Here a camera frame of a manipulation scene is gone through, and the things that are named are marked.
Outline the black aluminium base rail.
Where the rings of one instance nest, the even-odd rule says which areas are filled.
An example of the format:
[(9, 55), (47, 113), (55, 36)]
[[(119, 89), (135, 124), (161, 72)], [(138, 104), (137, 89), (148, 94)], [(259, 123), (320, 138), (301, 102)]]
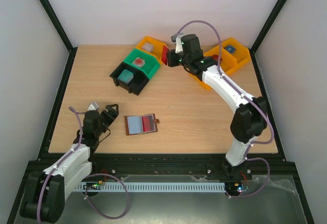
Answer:
[(199, 175), (223, 179), (250, 177), (247, 162), (232, 167), (224, 154), (118, 154), (96, 153), (91, 157), (92, 172), (105, 170), (114, 175)]

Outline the black bin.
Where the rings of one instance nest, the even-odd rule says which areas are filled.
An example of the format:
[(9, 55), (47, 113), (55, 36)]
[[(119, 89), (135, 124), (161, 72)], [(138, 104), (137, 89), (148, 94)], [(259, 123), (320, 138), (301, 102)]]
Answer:
[(149, 78), (143, 71), (125, 62), (121, 62), (109, 76), (116, 86), (120, 86), (128, 93), (137, 96), (149, 82)]

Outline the yellow bin left group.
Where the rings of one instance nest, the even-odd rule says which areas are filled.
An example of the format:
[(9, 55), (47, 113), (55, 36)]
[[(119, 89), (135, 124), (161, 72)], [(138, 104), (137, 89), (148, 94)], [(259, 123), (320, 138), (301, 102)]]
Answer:
[(156, 40), (150, 36), (145, 36), (136, 45), (136, 48), (155, 56), (160, 64), (163, 63), (167, 65), (167, 52), (169, 49), (164, 42)]

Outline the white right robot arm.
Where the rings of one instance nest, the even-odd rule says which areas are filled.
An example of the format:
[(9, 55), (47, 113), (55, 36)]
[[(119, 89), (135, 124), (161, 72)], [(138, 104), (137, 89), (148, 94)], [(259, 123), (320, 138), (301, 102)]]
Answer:
[(204, 56), (195, 34), (172, 36), (175, 49), (167, 52), (169, 67), (182, 66), (211, 87), (233, 111), (230, 131), (232, 144), (222, 163), (223, 174), (233, 179), (244, 167), (251, 143), (267, 128), (267, 103), (254, 97), (230, 79), (220, 66), (220, 57)]

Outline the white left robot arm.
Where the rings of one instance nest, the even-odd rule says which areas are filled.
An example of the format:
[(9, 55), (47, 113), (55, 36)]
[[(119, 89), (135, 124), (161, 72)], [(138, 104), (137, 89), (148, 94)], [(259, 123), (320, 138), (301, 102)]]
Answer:
[(82, 113), (83, 119), (73, 107), (69, 109), (75, 114), (79, 125), (76, 138), (55, 163), (29, 174), (20, 204), (21, 217), (38, 222), (58, 221), (69, 195), (91, 174), (91, 157), (100, 144), (100, 137), (119, 115), (118, 104), (106, 105), (102, 112), (93, 104)]

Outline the blue card stack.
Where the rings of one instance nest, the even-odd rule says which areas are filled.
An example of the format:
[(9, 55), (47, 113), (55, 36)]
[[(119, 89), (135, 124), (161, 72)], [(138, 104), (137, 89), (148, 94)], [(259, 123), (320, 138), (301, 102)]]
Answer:
[(230, 44), (227, 45), (224, 49), (232, 55), (236, 52), (236, 48)]

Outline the green bin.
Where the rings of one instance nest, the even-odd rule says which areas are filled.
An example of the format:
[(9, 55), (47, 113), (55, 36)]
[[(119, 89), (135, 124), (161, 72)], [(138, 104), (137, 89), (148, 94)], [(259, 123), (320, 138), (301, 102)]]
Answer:
[(133, 49), (127, 55), (124, 62), (145, 73), (148, 79), (152, 79), (160, 67), (159, 61), (154, 55), (137, 48)]

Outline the teal card stack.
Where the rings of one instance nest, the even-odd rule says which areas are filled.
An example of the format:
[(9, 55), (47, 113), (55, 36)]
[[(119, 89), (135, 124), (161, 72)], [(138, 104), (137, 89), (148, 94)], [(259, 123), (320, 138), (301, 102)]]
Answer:
[(134, 74), (131, 71), (125, 69), (120, 73), (120, 75), (118, 76), (118, 79), (120, 81), (128, 84), (133, 79), (133, 77), (134, 77)]

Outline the red white card stack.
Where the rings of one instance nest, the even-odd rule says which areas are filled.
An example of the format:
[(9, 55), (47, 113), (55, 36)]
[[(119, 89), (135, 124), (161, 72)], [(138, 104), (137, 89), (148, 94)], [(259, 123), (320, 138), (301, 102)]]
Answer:
[(139, 57), (135, 58), (132, 64), (136, 67), (142, 68), (145, 65), (145, 61)]

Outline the yellow bin far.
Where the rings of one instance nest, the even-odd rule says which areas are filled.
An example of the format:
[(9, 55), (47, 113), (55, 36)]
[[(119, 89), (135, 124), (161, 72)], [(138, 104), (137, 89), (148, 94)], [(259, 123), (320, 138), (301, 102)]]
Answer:
[(238, 69), (243, 67), (245, 64), (251, 61), (249, 49), (243, 46), (234, 38), (230, 37), (222, 42), (222, 47), (225, 48), (227, 45), (232, 45), (236, 48), (236, 52), (232, 55), (236, 58), (238, 63)]

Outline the red credit card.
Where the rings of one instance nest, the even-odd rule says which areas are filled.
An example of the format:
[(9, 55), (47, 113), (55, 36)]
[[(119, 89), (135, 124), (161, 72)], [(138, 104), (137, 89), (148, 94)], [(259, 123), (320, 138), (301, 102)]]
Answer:
[(169, 53), (169, 48), (166, 45), (163, 45), (162, 54), (161, 54), (161, 61), (163, 64), (167, 65), (167, 54)]

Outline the black frame post right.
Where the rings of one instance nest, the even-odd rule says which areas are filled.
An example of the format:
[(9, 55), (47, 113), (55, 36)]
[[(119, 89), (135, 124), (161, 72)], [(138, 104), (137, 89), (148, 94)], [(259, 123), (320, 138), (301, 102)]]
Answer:
[(282, 8), (284, 7), (287, 0), (277, 0), (272, 11), (270, 12), (268, 18), (266, 19), (263, 27), (261, 28), (257, 38), (255, 39), (252, 47), (250, 48), (250, 53), (255, 54), (259, 49), (261, 43), (265, 39), (266, 35), (268, 34), (269, 30), (273, 26), (275, 20), (277, 19), (279, 13), (281, 12)]

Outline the brown leather card holder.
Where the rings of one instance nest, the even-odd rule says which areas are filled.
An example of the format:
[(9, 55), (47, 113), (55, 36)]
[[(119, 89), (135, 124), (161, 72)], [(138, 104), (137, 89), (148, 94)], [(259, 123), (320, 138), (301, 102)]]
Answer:
[(158, 132), (157, 126), (160, 123), (155, 114), (124, 116), (124, 121), (127, 136)]

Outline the yellow bin near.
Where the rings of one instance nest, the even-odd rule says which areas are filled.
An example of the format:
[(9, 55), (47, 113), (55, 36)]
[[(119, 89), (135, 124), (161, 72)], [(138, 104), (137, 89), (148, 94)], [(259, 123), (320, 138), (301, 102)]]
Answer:
[(195, 79), (196, 80), (196, 82), (202, 87), (202, 88), (204, 88), (205, 90), (211, 90), (212, 88), (209, 86), (209, 85), (207, 85), (207, 84), (205, 84), (203, 81), (201, 81), (201, 80), (199, 80), (198, 79), (198, 77), (197, 76), (194, 76), (194, 75), (192, 75), (192, 74), (189, 74), (193, 79)]

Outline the black frame post left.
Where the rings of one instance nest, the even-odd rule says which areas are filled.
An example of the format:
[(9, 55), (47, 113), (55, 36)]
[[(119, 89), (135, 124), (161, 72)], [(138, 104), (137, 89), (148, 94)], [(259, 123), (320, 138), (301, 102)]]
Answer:
[(55, 30), (57, 31), (59, 37), (61, 38), (63, 44), (69, 52), (72, 52), (74, 47), (69, 40), (59, 18), (57, 17), (51, 3), (49, 0), (39, 0), (43, 9), (45, 10), (47, 16), (49, 17), (51, 23), (53, 24)]

